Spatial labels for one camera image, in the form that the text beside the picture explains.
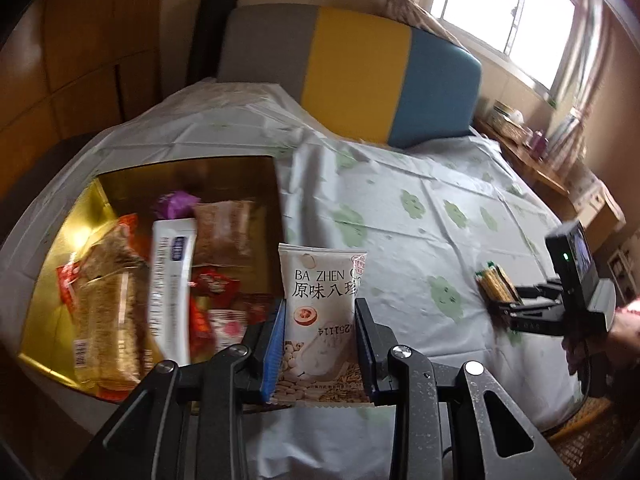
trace small screen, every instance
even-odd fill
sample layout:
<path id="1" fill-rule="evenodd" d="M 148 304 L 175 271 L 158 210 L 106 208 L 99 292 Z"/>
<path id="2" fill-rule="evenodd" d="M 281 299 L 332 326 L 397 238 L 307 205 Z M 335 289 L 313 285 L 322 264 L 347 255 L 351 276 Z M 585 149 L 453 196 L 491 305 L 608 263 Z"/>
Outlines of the small screen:
<path id="1" fill-rule="evenodd" d="M 571 233 L 570 244 L 574 252 L 574 262 L 578 270 L 578 278 L 582 281 L 593 261 L 589 248 L 587 247 L 587 242 L 584 240 L 582 229 L 578 228 Z"/>

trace white tube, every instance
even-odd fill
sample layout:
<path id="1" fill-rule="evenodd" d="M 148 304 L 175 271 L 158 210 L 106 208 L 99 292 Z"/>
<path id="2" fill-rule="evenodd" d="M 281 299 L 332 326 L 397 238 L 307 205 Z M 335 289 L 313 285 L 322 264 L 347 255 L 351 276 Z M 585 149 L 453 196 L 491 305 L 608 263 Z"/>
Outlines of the white tube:
<path id="1" fill-rule="evenodd" d="M 147 322 L 165 359 L 184 366 L 189 355 L 189 277 L 196 239 L 193 218 L 153 227 Z"/>

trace gold box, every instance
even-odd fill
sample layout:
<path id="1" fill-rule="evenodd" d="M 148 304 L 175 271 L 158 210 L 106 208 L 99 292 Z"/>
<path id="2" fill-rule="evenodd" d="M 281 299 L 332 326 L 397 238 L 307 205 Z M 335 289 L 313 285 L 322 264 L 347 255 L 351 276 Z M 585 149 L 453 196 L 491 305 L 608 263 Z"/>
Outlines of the gold box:
<path id="1" fill-rule="evenodd" d="M 96 177 L 76 199 L 47 253 L 22 332 L 19 357 L 66 386 L 96 394 L 76 381 L 74 327 L 60 299 L 56 268 L 82 258 L 122 215 L 137 213 L 136 238 L 150 245 L 152 211 L 162 194 L 182 189 L 203 203 L 249 199 L 251 267 L 225 267 L 241 292 L 282 297 L 278 244 L 284 240 L 275 166 L 270 156 L 220 156 L 147 164 Z"/>

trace screw head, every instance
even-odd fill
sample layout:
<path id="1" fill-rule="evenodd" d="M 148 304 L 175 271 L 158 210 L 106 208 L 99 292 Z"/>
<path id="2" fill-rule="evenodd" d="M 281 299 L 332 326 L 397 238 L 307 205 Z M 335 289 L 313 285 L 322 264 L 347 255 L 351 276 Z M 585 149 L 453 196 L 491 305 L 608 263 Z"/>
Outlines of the screw head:
<path id="1" fill-rule="evenodd" d="M 471 375 L 481 375 L 484 372 L 484 367 L 478 361 L 469 361 L 465 363 L 465 370 Z"/>
<path id="2" fill-rule="evenodd" d="M 227 350 L 229 350 L 229 352 L 232 355 L 238 356 L 238 357 L 242 357 L 244 355 L 247 355 L 249 353 L 249 349 L 241 344 L 237 344 L 237 345 L 231 345 L 227 348 Z"/>
<path id="3" fill-rule="evenodd" d="M 410 357 L 412 354 L 411 349 L 405 345 L 394 346 L 391 349 L 391 353 L 398 359 L 406 359 L 407 357 Z"/>
<path id="4" fill-rule="evenodd" d="M 173 361 L 169 361 L 165 359 L 164 361 L 160 361 L 156 366 L 156 372 L 161 374 L 168 374 L 169 372 L 173 372 L 175 368 L 175 363 Z"/>

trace window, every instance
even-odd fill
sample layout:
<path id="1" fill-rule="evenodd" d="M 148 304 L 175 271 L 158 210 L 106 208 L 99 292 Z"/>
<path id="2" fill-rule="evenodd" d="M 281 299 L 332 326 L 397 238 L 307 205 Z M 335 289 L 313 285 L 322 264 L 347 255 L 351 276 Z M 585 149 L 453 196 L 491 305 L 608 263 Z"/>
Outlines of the window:
<path id="1" fill-rule="evenodd" d="M 577 0 L 433 0 L 431 13 L 474 36 L 548 93 L 568 48 Z"/>

